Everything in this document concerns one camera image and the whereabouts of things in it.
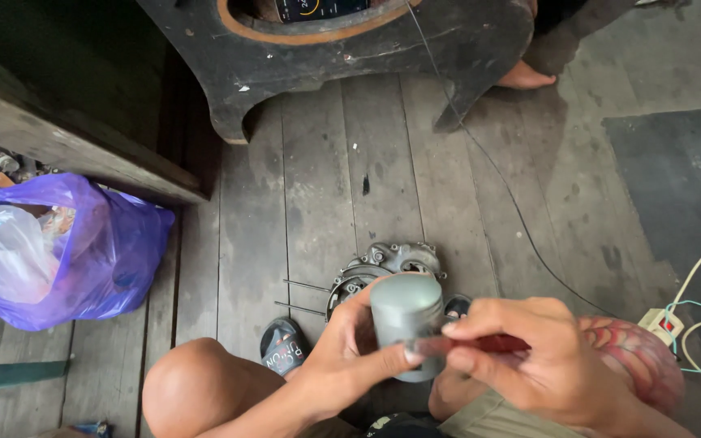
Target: shorts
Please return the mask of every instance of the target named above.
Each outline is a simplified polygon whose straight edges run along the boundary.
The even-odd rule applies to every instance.
[[[438,426],[452,438],[585,438],[565,426],[514,408],[486,391]],[[365,434],[338,418],[316,423],[299,438],[355,438]]]

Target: wooden floor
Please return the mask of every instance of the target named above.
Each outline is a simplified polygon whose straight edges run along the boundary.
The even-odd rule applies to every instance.
[[[611,2],[589,2],[533,43],[527,57],[558,74],[556,86],[492,90],[465,123],[553,271],[637,321],[672,299],[677,279],[651,254],[601,123],[701,108],[701,2],[630,11],[602,3]],[[554,296],[575,313],[597,313],[535,257],[481,149],[464,132],[432,132],[444,105],[431,76],[342,79],[262,104],[249,146],[222,145],[206,109],[192,105],[176,131],[185,166],[212,199],[181,212],[148,302],[134,313],[39,333],[0,321],[0,363],[73,360],[65,380],[0,390],[0,437],[98,419],[115,424],[118,438],[150,436],[138,394],[169,348],[214,337],[258,361],[262,328],[288,314],[273,301],[326,304],[321,292],[281,279],[328,286],[377,241],[437,245],[446,293]],[[321,317],[291,317],[318,338]],[[687,378],[678,418],[701,436],[701,377]]]

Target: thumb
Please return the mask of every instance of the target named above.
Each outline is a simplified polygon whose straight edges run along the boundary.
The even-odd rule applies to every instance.
[[[356,359],[354,361],[355,377],[358,382],[372,386],[389,377],[414,369],[424,359],[420,354],[406,352],[403,344],[390,345]]]
[[[453,348],[446,360],[448,365],[486,383],[505,398],[528,391],[529,384],[520,372],[475,348]]]

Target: hand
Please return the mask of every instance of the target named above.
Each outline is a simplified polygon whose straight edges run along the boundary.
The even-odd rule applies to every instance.
[[[457,340],[507,333],[530,344],[529,353],[513,362],[469,347],[453,348],[447,361],[540,417],[602,431],[628,407],[639,405],[557,299],[476,299],[467,318],[444,326],[443,333]]]
[[[377,349],[369,292],[383,278],[336,307],[316,347],[287,383],[309,394],[306,408],[315,420],[337,415],[375,383],[413,369],[424,360],[405,353],[403,344]]]

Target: red-handled tool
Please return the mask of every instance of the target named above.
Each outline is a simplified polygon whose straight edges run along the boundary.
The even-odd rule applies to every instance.
[[[458,346],[473,347],[486,353],[511,353],[531,350],[523,339],[509,334],[492,334],[471,341],[457,341],[445,336],[418,337],[405,341],[405,347],[411,352],[426,357],[444,356],[451,348]]]

